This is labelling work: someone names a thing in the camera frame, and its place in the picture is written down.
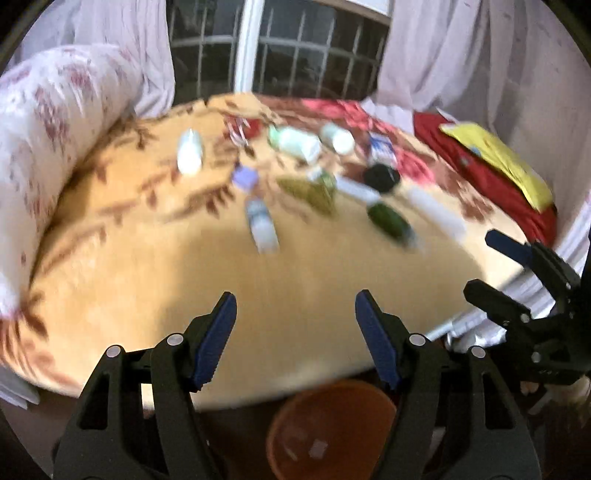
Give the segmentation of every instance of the purple box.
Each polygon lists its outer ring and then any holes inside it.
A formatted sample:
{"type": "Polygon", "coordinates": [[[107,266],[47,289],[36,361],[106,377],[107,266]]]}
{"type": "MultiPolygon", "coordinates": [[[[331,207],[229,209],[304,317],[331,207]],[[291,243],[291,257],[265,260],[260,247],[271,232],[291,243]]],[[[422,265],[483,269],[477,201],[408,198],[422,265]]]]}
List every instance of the purple box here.
{"type": "Polygon", "coordinates": [[[232,183],[239,189],[249,193],[258,183],[258,172],[252,168],[240,165],[234,170],[232,183]]]}

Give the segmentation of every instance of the yellow floral tablecloth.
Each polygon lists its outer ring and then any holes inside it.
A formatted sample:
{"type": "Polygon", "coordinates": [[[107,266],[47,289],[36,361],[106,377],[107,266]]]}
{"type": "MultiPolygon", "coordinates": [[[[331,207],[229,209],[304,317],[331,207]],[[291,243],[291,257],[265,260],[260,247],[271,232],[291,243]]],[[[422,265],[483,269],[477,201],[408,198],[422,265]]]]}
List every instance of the yellow floral tablecloth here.
{"type": "MultiPolygon", "coordinates": [[[[410,331],[426,332],[468,307],[468,280],[498,287],[514,276],[519,266],[485,245],[490,228],[524,240],[427,147],[355,103],[244,94],[179,106],[161,119],[116,125],[81,163],[44,237],[19,321],[1,324],[0,360],[33,384],[78,395],[109,345],[152,347],[228,290],[238,299],[236,326],[213,381],[194,402],[221,408],[279,397],[371,367],[355,321],[359,290],[370,289],[410,331]],[[335,173],[352,174],[363,163],[368,131],[388,135],[432,169],[437,185],[429,191],[466,219],[465,240],[458,245],[410,208],[408,180],[384,201],[410,221],[424,251],[401,248],[340,194],[338,216],[322,217],[278,189],[277,176],[305,170],[271,149],[266,130],[252,141],[254,156],[223,139],[228,115],[316,132],[327,119],[349,128],[356,152],[325,150],[320,158],[335,173]],[[187,128],[204,142],[195,177],[176,169],[187,128]],[[256,194],[274,220],[277,253],[256,251],[246,194],[230,180],[238,159],[259,172],[256,194]]],[[[152,405],[148,388],[144,404],[152,405]]]]}

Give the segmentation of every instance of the red cloth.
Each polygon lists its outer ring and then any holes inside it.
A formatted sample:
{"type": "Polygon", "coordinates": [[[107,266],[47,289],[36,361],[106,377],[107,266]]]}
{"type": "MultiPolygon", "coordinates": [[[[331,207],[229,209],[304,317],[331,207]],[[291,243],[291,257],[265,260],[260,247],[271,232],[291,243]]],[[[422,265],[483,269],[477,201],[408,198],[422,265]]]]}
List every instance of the red cloth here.
{"type": "Polygon", "coordinates": [[[414,134],[443,158],[481,194],[519,225],[528,241],[551,246],[556,239],[556,208],[536,211],[521,191],[501,172],[480,159],[454,138],[439,130],[448,124],[439,114],[415,113],[414,134]]]}

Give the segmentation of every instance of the blue gripper pad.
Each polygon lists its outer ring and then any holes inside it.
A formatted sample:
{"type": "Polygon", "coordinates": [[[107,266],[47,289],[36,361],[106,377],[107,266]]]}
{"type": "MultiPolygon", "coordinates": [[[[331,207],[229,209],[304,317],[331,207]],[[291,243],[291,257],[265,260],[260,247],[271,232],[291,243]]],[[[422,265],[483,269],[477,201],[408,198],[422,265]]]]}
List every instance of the blue gripper pad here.
{"type": "Polygon", "coordinates": [[[236,297],[229,293],[221,305],[216,305],[212,315],[216,315],[203,338],[199,349],[195,352],[195,370],[193,384],[197,390],[211,382],[220,361],[222,352],[232,333],[236,322],[238,305],[236,297]]]}
{"type": "Polygon", "coordinates": [[[401,379],[397,367],[398,354],[367,295],[361,291],[355,297],[355,317],[380,379],[395,390],[401,379]]]}
{"type": "Polygon", "coordinates": [[[486,244],[509,257],[524,268],[531,268],[532,253],[529,245],[523,245],[498,230],[489,230],[485,236],[486,244]]]}

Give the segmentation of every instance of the white cylinder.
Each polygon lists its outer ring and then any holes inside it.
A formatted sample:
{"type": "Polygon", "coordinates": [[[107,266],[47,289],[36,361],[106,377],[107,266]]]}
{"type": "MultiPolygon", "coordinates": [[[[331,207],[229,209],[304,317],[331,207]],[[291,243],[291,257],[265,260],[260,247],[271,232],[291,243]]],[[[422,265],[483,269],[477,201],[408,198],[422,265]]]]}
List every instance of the white cylinder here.
{"type": "Polygon", "coordinates": [[[355,149],[355,139],[349,130],[334,123],[326,124],[320,130],[322,143],[339,155],[349,155],[355,149]]]}
{"type": "Polygon", "coordinates": [[[335,178],[336,188],[339,192],[346,193],[354,199],[365,203],[367,206],[375,205],[382,198],[379,192],[372,187],[368,187],[347,177],[341,177],[340,175],[335,175],[335,178]]]}
{"type": "Polygon", "coordinates": [[[446,209],[424,190],[411,187],[406,194],[408,202],[425,217],[435,223],[445,234],[457,242],[466,235],[466,222],[463,218],[446,209]]]}
{"type": "Polygon", "coordinates": [[[177,168],[182,175],[195,175],[201,170],[203,147],[201,137],[193,129],[182,134],[178,142],[177,168]]]}

